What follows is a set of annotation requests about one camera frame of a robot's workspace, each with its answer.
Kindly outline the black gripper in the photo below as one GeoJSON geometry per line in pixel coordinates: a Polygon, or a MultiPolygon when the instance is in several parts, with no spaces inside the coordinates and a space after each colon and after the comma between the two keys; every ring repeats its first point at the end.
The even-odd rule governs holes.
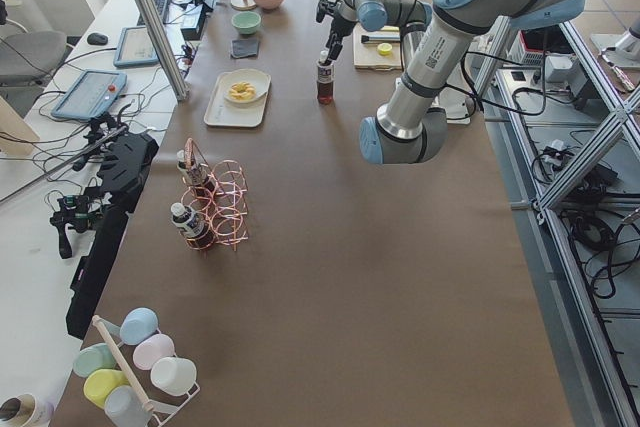
{"type": "Polygon", "coordinates": [[[354,21],[345,19],[342,16],[333,17],[327,41],[327,59],[325,63],[331,63],[338,59],[343,48],[342,41],[352,34],[355,25],[354,21]]]}

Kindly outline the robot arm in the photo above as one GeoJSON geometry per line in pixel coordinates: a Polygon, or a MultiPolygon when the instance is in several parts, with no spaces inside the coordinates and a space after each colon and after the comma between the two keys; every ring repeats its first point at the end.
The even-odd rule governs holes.
{"type": "Polygon", "coordinates": [[[399,86],[375,116],[362,120],[359,144],[372,164],[421,163],[444,144],[447,120],[433,100],[474,37],[507,17],[517,29],[542,28],[577,17],[585,0],[319,0],[316,20],[331,16],[326,43],[334,61],[356,25],[368,31],[396,26],[406,45],[399,86]]]}

